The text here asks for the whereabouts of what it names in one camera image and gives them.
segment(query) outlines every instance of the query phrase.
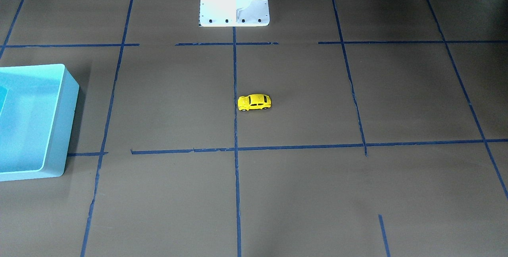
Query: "yellow toy car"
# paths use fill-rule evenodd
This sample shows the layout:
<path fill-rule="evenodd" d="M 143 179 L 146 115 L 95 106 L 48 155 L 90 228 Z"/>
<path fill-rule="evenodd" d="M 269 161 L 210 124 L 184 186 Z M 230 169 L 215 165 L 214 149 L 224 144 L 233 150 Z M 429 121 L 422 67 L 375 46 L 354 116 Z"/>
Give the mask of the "yellow toy car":
<path fill-rule="evenodd" d="M 250 96 L 238 98 L 238 110 L 249 111 L 251 109 L 267 109 L 272 107 L 272 100 L 267 94 L 255 93 Z"/>

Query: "white mounting plate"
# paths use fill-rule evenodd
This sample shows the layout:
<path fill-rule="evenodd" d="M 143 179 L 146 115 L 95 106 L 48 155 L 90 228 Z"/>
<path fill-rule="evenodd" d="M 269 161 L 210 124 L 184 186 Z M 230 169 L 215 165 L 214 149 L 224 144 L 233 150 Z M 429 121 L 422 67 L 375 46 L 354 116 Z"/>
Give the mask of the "white mounting plate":
<path fill-rule="evenodd" d="M 199 9 L 199 25 L 203 27 L 257 27 L 270 23 L 267 0 L 252 1 L 244 10 L 237 12 L 238 18 L 210 18 L 207 6 L 201 2 Z"/>

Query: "light blue plastic container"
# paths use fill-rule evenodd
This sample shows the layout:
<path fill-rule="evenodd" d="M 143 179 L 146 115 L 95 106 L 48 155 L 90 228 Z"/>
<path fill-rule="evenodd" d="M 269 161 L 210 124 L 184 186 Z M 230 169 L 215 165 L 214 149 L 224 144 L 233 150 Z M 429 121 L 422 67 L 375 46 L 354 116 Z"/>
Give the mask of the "light blue plastic container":
<path fill-rule="evenodd" d="M 64 173 L 78 90 L 63 64 L 0 67 L 0 181 Z"/>

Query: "horizontal blue tape line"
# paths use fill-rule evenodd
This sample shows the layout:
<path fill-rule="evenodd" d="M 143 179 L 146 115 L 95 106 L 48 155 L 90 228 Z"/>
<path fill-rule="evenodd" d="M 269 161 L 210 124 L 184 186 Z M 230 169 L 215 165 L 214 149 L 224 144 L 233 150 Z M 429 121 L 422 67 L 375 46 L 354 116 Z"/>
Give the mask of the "horizontal blue tape line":
<path fill-rule="evenodd" d="M 446 41 L 451 44 L 487 44 L 487 43 L 499 43 L 506 44 L 508 40 L 454 40 Z M 444 44 L 442 40 L 400 40 L 400 41 L 323 41 L 318 44 Z"/>
<path fill-rule="evenodd" d="M 487 142 L 508 142 L 508 138 L 487 139 Z M 443 144 L 470 144 L 483 143 L 481 139 L 474 140 L 448 140 L 448 141 L 414 141 L 414 142 L 388 142 L 388 143 L 366 143 L 367 147 L 385 147 L 385 146 L 411 146 L 411 145 L 443 145 Z M 256 150 L 287 150 L 287 149 L 323 149 L 323 148 L 354 148 L 363 147 L 362 143 L 352 144 L 324 144 L 324 145 L 294 145 L 294 146 L 259 146 L 259 147 L 238 147 L 238 151 L 256 151 Z M 133 155 L 147 154 L 172 154 L 172 153 L 199 153 L 199 152 L 231 152 L 234 147 L 230 148 L 202 148 L 202 149 L 175 149 L 175 150 L 131 150 Z"/>
<path fill-rule="evenodd" d="M 261 44 L 279 44 L 277 42 L 238 42 L 236 45 L 261 45 Z M 175 46 L 232 46 L 232 42 L 191 42 L 178 43 Z"/>
<path fill-rule="evenodd" d="M 78 157 L 78 156 L 104 156 L 107 152 L 89 152 L 89 153 L 68 153 L 67 157 Z"/>
<path fill-rule="evenodd" d="M 123 44 L 137 47 L 139 44 Z M 120 47 L 122 44 L 8 44 L 6 48 Z"/>

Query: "toy car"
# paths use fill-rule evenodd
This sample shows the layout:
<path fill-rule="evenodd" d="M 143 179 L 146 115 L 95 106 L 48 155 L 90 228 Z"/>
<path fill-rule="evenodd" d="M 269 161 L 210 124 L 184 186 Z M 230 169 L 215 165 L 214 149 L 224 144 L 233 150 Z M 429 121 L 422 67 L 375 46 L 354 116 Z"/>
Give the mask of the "toy car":
<path fill-rule="evenodd" d="M 238 110 L 267 109 L 272 107 L 272 100 L 266 94 L 256 93 L 238 98 Z"/>

